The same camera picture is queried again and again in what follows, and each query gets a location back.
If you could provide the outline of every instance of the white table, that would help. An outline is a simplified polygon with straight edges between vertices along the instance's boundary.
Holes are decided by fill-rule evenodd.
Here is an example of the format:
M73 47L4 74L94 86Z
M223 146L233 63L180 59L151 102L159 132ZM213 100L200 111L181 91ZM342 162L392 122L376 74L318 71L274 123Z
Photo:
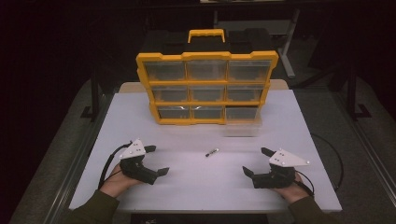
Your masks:
M326 212L341 205L306 127L293 91L269 91L262 108L257 137L225 137L224 125L159 125L149 112L145 92L117 93L106 115L76 193L74 209L97 188L108 156L119 146L140 138L157 150L146 155L152 170L170 167L153 186L132 187L119 197L119 210L130 213L274 213L287 205L269 189L254 189L242 166L256 174L268 173L268 157L261 147L292 152L311 164L297 167L315 185L316 201ZM219 152L206 157L213 148ZM120 160L114 159L109 173Z

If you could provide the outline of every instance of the wire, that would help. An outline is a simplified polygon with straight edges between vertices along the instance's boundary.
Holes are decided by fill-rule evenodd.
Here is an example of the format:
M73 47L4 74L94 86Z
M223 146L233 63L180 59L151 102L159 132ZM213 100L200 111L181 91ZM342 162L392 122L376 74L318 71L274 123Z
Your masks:
M308 176L306 176L305 174L301 173L300 171L296 170L296 172L299 173L300 175L305 177L305 179L308 180L308 182L311 184L312 190L309 187L307 187L303 182L296 181L296 180L293 180L293 182L296 183L301 188L303 188L310 196L314 197L314 195L315 195L315 187L314 187L314 184L312 183L312 181L308 178Z
M105 179L104 182L106 182L109 178L111 178L111 176L116 175L116 174L118 174L118 173L121 172L121 171L122 171L122 170L118 170L116 173L114 173L114 174L108 176L108 177Z
M341 184L343 183L344 180L344 163L343 160L341 159L341 155L340 153L337 151L337 149L335 149L335 147L332 145L332 143L330 143L329 141L327 141L325 138L315 134L315 133L311 133L312 136L315 136L316 138L324 141L325 143L327 143L330 148L334 151L335 155L337 156L339 162L340 162L340 168L341 168L341 174L340 174L340 179L338 180L338 183L336 184L334 191L337 191L340 187Z
M105 181L108 180L111 176L114 175L114 174L113 174L113 175L109 176L109 177L105 180L105 176L106 176L106 173L107 173L107 170L108 170L108 166L110 166L110 163L113 161L114 156L116 155L116 153L119 152L121 149L130 146L131 144L132 144L132 142L130 142L129 144L125 144L125 145L122 145L122 146L118 147L118 148L108 157L107 162L106 162L106 165L105 165L105 167L103 168L102 174L101 174L101 176L100 176L98 188L101 188L101 187L103 186L103 184L105 183Z

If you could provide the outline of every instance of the person's hand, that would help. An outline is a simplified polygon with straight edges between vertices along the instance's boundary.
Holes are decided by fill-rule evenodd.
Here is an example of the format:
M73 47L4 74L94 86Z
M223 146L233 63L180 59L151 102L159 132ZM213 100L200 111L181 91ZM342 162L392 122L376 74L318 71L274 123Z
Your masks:
M117 164L99 190L113 198L117 198L129 187L140 183L142 182L124 175L121 171L120 164Z
M297 173L295 180L303 182L303 180ZM302 198L309 196L305 190L303 190L295 183L292 183L290 186L283 189L272 189L272 190L280 194L288 203L294 203Z

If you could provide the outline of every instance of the pen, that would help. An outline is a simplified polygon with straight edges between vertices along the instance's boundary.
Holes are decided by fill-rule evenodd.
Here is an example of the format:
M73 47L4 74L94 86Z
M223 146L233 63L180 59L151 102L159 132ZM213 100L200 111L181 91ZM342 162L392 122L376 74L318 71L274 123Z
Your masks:
M209 153L207 153L205 156L206 156L206 157L209 157L210 155L212 155L213 153L216 153L216 152L218 152L218 151L219 151L219 149L218 149L218 148L215 148L215 149L211 150Z

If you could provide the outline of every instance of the gray floor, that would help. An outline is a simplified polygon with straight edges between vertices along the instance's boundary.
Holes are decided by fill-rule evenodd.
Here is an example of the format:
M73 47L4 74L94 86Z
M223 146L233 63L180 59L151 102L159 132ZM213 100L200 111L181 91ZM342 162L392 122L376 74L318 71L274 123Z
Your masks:
M306 65L315 44L313 39L294 40L289 57L296 78L288 79L282 73L274 73L272 78L282 78L293 85L312 77L318 70ZM339 152L344 164L344 181L337 190L343 211L333 215L343 223L396 223L395 204L389 197L392 193L389 189L394 186L387 186L396 178L396 165L392 161L396 158L396 122L376 100L370 86L360 79L357 103L365 105L372 117L352 121L345 111L346 90L328 91L326 85L330 78L325 77L294 92L334 185L341 169L332 147ZM110 100L111 96L103 99L103 111ZM100 127L101 118L91 122L80 117L85 106L90 104L91 86L87 81L64 118L11 223L61 223L67 214L73 188L88 158L84 150L92 146L87 141L94 140ZM77 160L76 155L81 150L85 156ZM75 167L76 163L82 164L82 168ZM67 182L65 178L69 175L75 179ZM273 214L269 219L273 224L292 222L290 214ZM114 223L128 222L127 214L114 217Z

